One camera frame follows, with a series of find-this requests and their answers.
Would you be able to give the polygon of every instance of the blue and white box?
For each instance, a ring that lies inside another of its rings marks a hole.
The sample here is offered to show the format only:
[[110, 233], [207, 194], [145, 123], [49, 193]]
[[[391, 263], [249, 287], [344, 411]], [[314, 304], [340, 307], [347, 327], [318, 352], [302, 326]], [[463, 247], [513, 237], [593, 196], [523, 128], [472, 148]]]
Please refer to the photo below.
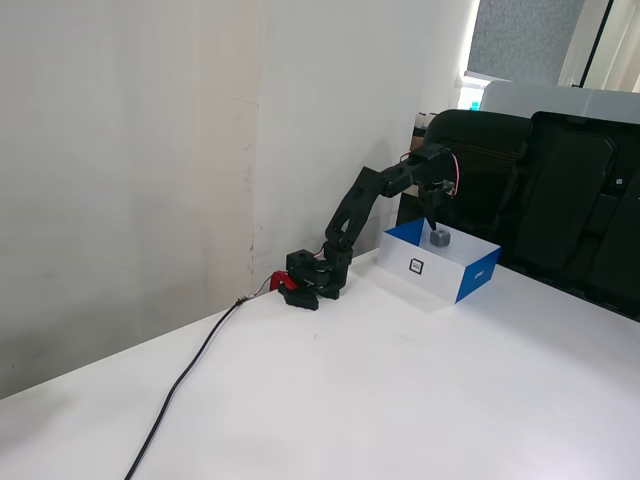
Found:
[[378, 265], [449, 303], [457, 303], [491, 280], [500, 247], [454, 228], [446, 247], [429, 241], [424, 218], [382, 234]]

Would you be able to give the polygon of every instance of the table surface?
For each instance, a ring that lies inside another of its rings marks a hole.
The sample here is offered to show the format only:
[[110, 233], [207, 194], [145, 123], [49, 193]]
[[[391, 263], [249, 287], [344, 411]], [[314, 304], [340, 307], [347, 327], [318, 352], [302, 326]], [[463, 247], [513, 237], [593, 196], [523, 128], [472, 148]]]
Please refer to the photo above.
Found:
[[[136, 479], [640, 478], [640, 325], [514, 272], [447, 305], [360, 257], [243, 305]], [[0, 478], [123, 478], [220, 315], [0, 402]]]

